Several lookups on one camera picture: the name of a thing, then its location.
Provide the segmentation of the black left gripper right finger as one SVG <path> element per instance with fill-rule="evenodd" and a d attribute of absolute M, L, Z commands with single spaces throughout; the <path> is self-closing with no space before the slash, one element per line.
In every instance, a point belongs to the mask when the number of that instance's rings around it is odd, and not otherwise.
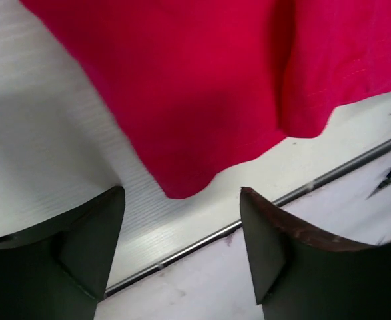
<path fill-rule="evenodd" d="M 250 187 L 241 189 L 240 216 L 266 319 L 391 319 L 391 242 L 340 237 Z"/>

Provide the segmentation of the red t-shirt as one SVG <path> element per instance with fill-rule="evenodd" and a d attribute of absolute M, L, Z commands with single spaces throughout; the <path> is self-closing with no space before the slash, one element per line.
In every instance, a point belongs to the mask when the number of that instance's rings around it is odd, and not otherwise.
<path fill-rule="evenodd" d="M 391 91 L 391 1 L 24 1 L 165 195 Z"/>

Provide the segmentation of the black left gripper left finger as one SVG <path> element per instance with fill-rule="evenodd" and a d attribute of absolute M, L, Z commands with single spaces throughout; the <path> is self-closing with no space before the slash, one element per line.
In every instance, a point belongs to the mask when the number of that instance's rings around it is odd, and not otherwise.
<path fill-rule="evenodd" d="M 93 319 L 125 212 L 114 186 L 42 223 L 0 237 L 0 319 Z"/>

